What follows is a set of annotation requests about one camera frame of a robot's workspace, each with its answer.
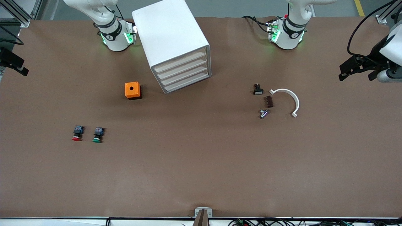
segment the black cable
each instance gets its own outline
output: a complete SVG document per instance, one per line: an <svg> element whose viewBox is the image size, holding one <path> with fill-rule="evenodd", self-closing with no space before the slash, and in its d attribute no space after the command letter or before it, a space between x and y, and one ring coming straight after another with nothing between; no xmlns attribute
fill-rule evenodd
<svg viewBox="0 0 402 226"><path fill-rule="evenodd" d="M117 6L117 4L116 4L116 8L117 8L117 10L119 11L119 13L120 13L120 17L121 17L121 19L123 19L123 14L121 14L121 11L120 11L120 9L119 9L119 7Z"/></svg>
<svg viewBox="0 0 402 226"><path fill-rule="evenodd" d="M135 22L131 22L131 21L126 21L127 23L131 23L133 24L133 26L135 26Z"/></svg>
<svg viewBox="0 0 402 226"><path fill-rule="evenodd" d="M402 3L402 1L400 1L398 4L396 4L396 6L395 6L391 11L389 11L388 14L387 14L386 16L384 16L384 18L386 18L387 16L389 16L401 3Z"/></svg>
<svg viewBox="0 0 402 226"><path fill-rule="evenodd" d="M258 20L257 20L257 18L255 18L255 16L254 16L254 17L250 17L250 16L243 16L242 18L250 18L250 19L252 19L254 22L256 22L256 23L257 23L257 25L258 25L258 26L261 28L261 30L263 30L263 31L265 31L265 32L267 32L267 33L273 34L273 32L272 32L272 31L267 31L266 29L264 29L263 27L261 27L261 25L266 26L266 25L267 25L267 23L263 23L263 22L258 21Z"/></svg>
<svg viewBox="0 0 402 226"><path fill-rule="evenodd" d="M231 222L229 222L229 224L228 224L228 226L230 226L231 225L231 223L233 223L233 222L235 222L236 220L232 220Z"/></svg>
<svg viewBox="0 0 402 226"><path fill-rule="evenodd" d="M256 226L253 222L251 222L251 221L249 221L249 220L246 220L245 222L249 223L250 226Z"/></svg>
<svg viewBox="0 0 402 226"><path fill-rule="evenodd" d="M290 10L290 6L289 6L289 3L287 4L287 16L289 16L289 10ZM281 20L281 21L285 21L286 20L286 18L284 17L284 16L282 16L282 17L280 17L280 16L277 16L277 18L279 19L279 20Z"/></svg>
<svg viewBox="0 0 402 226"><path fill-rule="evenodd" d="M110 218L107 218L107 219L106 219L106 224L105 224L105 226L110 226Z"/></svg>
<svg viewBox="0 0 402 226"><path fill-rule="evenodd" d="M296 226L294 223L292 223L291 221L285 220L283 219L284 222L288 222L291 226Z"/></svg>
<svg viewBox="0 0 402 226"><path fill-rule="evenodd" d="M109 12L111 12L111 13L115 13L115 11L114 10L110 10L109 8L107 8L106 6L105 6L105 8L109 11ZM122 19L123 20L123 16L116 16L117 18L120 18L120 19Z"/></svg>
<svg viewBox="0 0 402 226"><path fill-rule="evenodd" d="M385 7L387 7L389 4L394 4L396 1L398 1L398 0L392 0L391 2L389 2L389 3L387 3L387 4L385 4L385 5L381 6L381 7L379 7L379 8L376 9L376 10L374 10L373 12L371 12L370 14L368 14L368 15L357 25L357 27L356 27L355 30L353 31L351 37L349 38L349 42L348 42L347 51L348 51L348 53L349 53L350 55L357 55L357 56L360 56L360 57L365 57L365 56L363 56L363 55L361 55L361 54L352 53L352 52L350 51L350 47L351 47L351 42L352 42L353 36L355 35L355 33L356 33L356 31L359 29L359 27L364 23L364 21L366 21L370 16L372 16L372 15L373 15L374 13L376 13L377 11L379 11L379 10L381 10L381 9L383 9L383 8L385 8Z"/></svg>
<svg viewBox="0 0 402 226"><path fill-rule="evenodd" d="M384 12L382 12L382 13L379 15L379 17L381 17L389 8L391 8L392 5L389 5L389 6L384 10Z"/></svg>
<svg viewBox="0 0 402 226"><path fill-rule="evenodd" d="M398 0L392 0L392 1L390 1L389 3L387 3L387 4L385 4L385 5L381 6L381 7L379 7L378 9L374 10L373 12L371 12L370 14L368 14L368 15L357 25L357 27L356 27L355 30L353 31L351 37L349 38L349 42L348 42L348 46L347 46L347 52L348 52L350 55L355 56L355 57L365 58L366 60L371 61L371 62L374 63L375 65L379 65L377 62L373 61L372 59L368 58L368 57L365 56L365 55L361 55L361 54L357 54L357 53L352 53L352 52L350 51L351 42L352 42L353 36L355 35L356 31L357 31L357 30L359 29L359 27L364 23L364 21L366 21L366 20L367 20L370 16L372 16L374 13L376 13L376 12L378 12L379 10L381 10L381 9L383 9L383 8L385 8L385 7L387 7L387 6L390 5L390 4L391 4L391 5L394 4L396 1L398 1Z"/></svg>
<svg viewBox="0 0 402 226"><path fill-rule="evenodd" d="M402 12L402 7L398 9L398 11L395 14L395 17L393 18L395 24L398 23L399 14L401 14L401 12Z"/></svg>
<svg viewBox="0 0 402 226"><path fill-rule="evenodd" d="M0 25L0 28L3 29L5 32L7 32L8 34L10 34L11 36L13 36L14 38L16 38L19 41L19 42L16 42L14 40L0 38L0 42L4 41L4 42L12 43L12 44L15 44L15 45L24 45L24 42L21 39L19 39L16 35L11 33L9 30L5 29L1 25Z"/></svg>
<svg viewBox="0 0 402 226"><path fill-rule="evenodd" d="M274 223L278 223L278 224L280 224L281 226L284 226L282 223L281 223L281 221L282 222L285 222L283 219L280 219L280 218L263 218L263 221L261 222L264 226L271 226L271 225L273 225Z"/></svg>

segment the white curved bracket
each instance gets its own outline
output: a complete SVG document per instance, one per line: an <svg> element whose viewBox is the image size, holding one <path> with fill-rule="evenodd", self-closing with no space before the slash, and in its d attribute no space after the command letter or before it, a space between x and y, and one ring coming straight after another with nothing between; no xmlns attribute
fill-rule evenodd
<svg viewBox="0 0 402 226"><path fill-rule="evenodd" d="M277 92L285 92L285 93L291 95L291 96L293 97L293 99L295 99L295 102L296 102L296 109L295 109L294 112L292 113L292 116L295 117L295 118L297 117L296 112L299 110L300 101L299 101L299 98L296 96L296 94L295 94L294 92L292 92L292 91L290 91L290 90L288 90L288 89L277 89L277 90L275 90L275 91L270 90L269 92L270 92L272 95L273 95L274 93L277 93Z"/></svg>

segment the orange box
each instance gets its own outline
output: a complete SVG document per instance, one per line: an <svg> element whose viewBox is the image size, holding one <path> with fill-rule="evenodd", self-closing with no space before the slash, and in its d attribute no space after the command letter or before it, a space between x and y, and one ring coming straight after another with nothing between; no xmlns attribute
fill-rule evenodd
<svg viewBox="0 0 402 226"><path fill-rule="evenodd" d="M138 100L142 98L141 86L138 82L127 82L124 90L125 96L129 100Z"/></svg>

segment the electronic component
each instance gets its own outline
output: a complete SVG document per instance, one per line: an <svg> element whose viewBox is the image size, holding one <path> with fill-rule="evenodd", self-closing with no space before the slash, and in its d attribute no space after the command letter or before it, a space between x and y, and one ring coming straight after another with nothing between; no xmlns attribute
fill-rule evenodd
<svg viewBox="0 0 402 226"><path fill-rule="evenodd" d="M265 118L265 116L267 116L270 113L270 111L267 110L260 110L260 119Z"/></svg>
<svg viewBox="0 0 402 226"><path fill-rule="evenodd" d="M127 82L124 91L125 96L129 100L138 100L142 98L142 89L138 82Z"/></svg>
<svg viewBox="0 0 402 226"><path fill-rule="evenodd" d="M74 128L74 136L72 138L73 141L80 141L81 135L84 133L84 128L82 125L76 125Z"/></svg>
<svg viewBox="0 0 402 226"><path fill-rule="evenodd" d="M272 96L267 96L267 107L273 107L274 106L274 102L272 101Z"/></svg>
<svg viewBox="0 0 402 226"><path fill-rule="evenodd" d="M96 127L95 129L95 137L92 139L92 142L101 143L103 134L105 133L105 129L102 127Z"/></svg>
<svg viewBox="0 0 402 226"><path fill-rule="evenodd" d="M254 95L262 95L264 93L264 90L261 89L260 84L256 83L254 84L254 91L252 93Z"/></svg>

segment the bracket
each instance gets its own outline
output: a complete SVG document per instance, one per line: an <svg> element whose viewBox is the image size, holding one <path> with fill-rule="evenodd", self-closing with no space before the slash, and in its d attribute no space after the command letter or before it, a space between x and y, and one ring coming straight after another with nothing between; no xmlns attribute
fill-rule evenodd
<svg viewBox="0 0 402 226"><path fill-rule="evenodd" d="M209 207L197 207L197 208L194 209L194 217L195 218L197 217L198 212L200 212L201 210L206 210L208 218L212 217L212 208L209 208Z"/></svg>
<svg viewBox="0 0 402 226"><path fill-rule="evenodd" d="M20 28L28 28L30 23L31 23L31 20L28 20L28 23L21 24Z"/></svg>
<svg viewBox="0 0 402 226"><path fill-rule="evenodd" d="M193 226L209 226L208 218L209 213L212 217L212 209L208 207L198 207L194 211L196 212L196 218Z"/></svg>
<svg viewBox="0 0 402 226"><path fill-rule="evenodd" d="M376 20L377 20L377 23L379 23L379 24L387 24L387 20L386 20L385 18L384 18L384 19L380 19L380 18L379 18L379 15L376 15L375 18L376 18Z"/></svg>

